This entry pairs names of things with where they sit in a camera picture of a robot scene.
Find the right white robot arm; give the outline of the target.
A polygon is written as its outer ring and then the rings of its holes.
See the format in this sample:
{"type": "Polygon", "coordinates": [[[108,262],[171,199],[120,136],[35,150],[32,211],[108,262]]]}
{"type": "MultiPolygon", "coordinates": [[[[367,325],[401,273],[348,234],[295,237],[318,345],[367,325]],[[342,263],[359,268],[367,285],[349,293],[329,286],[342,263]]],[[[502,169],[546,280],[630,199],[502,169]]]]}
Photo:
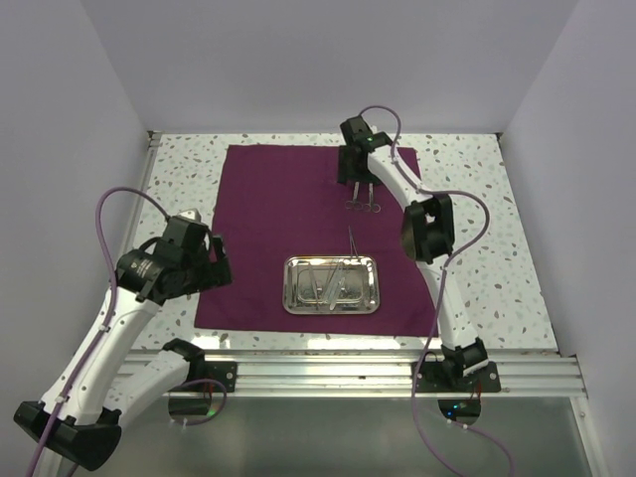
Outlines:
{"type": "Polygon", "coordinates": [[[465,390],[488,365],[485,345],[464,308],[456,282],[448,277],[447,260],[455,249],[453,203],[447,192],[424,188],[398,153],[396,143],[376,132],[357,115],[340,124],[338,182],[383,185],[403,211],[400,241],[420,271],[435,302],[441,341],[441,374],[455,390],[465,390]]]}

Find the steel scissors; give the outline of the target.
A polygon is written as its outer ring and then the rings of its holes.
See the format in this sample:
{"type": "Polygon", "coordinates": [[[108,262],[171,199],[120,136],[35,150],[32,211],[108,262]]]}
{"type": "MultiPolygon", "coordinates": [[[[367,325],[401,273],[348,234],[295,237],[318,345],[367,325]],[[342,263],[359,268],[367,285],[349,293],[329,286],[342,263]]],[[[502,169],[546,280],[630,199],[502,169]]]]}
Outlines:
{"type": "Polygon", "coordinates": [[[353,194],[350,200],[345,202],[345,208],[347,210],[359,211],[364,208],[364,204],[359,201],[360,183],[355,182],[353,187],[353,194]]]}
{"type": "Polygon", "coordinates": [[[375,200],[375,187],[373,183],[368,184],[368,200],[363,204],[363,210],[370,213],[379,213],[382,207],[375,200]]]}

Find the purple cloth wrap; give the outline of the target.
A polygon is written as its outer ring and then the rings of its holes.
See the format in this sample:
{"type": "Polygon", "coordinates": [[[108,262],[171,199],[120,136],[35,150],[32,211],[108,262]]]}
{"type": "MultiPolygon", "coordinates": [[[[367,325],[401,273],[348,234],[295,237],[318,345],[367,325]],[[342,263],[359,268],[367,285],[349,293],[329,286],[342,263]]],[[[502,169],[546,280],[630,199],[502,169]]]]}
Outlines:
{"type": "Polygon", "coordinates": [[[222,236],[233,282],[201,294],[203,329],[423,337],[434,305],[400,245],[402,210],[381,186],[379,213],[347,210],[351,189],[337,183],[335,147],[229,148],[212,229],[222,236]],[[367,315],[293,315],[282,303],[292,256],[346,255],[352,227],[359,254],[378,266],[380,306],[367,315]]]}

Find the steel hemostat clamp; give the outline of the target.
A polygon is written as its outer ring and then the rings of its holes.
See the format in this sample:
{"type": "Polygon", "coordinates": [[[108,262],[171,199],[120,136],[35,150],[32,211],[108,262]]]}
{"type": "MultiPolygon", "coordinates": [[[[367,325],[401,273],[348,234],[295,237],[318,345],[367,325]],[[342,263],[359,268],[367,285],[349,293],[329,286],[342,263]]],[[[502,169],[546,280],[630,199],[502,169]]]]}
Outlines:
{"type": "Polygon", "coordinates": [[[348,237],[349,237],[349,245],[350,245],[350,256],[359,257],[357,244],[356,244],[354,233],[351,226],[348,226],[348,237]]]}

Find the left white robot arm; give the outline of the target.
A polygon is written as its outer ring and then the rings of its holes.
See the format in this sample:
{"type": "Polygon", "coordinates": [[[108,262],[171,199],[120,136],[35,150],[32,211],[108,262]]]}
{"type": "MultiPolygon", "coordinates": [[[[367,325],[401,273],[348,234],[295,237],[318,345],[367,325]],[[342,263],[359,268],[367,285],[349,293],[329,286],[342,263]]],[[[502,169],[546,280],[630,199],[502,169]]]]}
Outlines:
{"type": "Polygon", "coordinates": [[[164,303],[231,283],[221,237],[195,209],[167,220],[159,238],[123,255],[115,289],[61,376],[38,400],[19,404],[14,420],[34,440],[87,471],[101,467],[123,429],[163,394],[183,388],[225,393],[198,346],[174,338],[125,382],[113,380],[132,345],[164,303]]]}

